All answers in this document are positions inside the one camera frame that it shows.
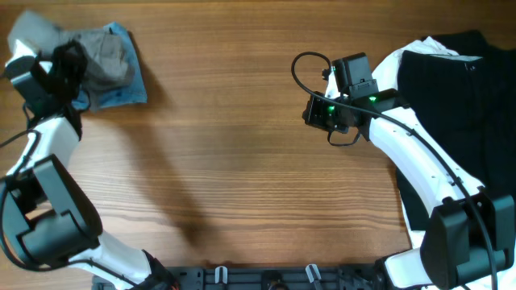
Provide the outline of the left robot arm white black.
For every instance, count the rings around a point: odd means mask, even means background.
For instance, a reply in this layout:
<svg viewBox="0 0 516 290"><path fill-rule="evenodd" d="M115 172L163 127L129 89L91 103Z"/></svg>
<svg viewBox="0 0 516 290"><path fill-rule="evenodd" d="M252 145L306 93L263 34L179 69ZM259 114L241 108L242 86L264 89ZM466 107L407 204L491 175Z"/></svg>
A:
<svg viewBox="0 0 516 290"><path fill-rule="evenodd" d="M149 289L152 257L104 231L92 202L67 171L81 140L81 114L72 101L87 60L76 41L49 58L15 41L5 76L24 98L27 145L1 179L1 248L26 271L80 268L117 289Z"/></svg>

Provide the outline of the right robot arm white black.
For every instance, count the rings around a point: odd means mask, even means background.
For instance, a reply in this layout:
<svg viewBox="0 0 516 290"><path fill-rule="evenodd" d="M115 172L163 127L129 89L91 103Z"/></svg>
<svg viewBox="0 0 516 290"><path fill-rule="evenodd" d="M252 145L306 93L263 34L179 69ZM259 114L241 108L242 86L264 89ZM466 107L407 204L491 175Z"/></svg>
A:
<svg viewBox="0 0 516 290"><path fill-rule="evenodd" d="M457 164L397 90L379 90L365 54L327 61L322 78L327 88L310 93L305 123L330 134L356 128L395 163L430 218L419 246L376 261L371 287L453 289L489 277L497 288L515 262L512 196Z"/></svg>

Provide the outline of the grey shorts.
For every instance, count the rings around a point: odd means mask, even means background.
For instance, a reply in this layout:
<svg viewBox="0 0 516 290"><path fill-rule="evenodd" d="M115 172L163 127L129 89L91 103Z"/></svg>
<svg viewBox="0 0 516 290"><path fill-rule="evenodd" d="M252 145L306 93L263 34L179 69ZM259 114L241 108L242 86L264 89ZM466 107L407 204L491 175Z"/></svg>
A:
<svg viewBox="0 0 516 290"><path fill-rule="evenodd" d="M97 111L148 100L135 46L118 23L65 30L26 10L15 20L7 43L13 55L39 56L46 69L60 57L74 59L83 69L79 94L72 101L76 110Z"/></svg>

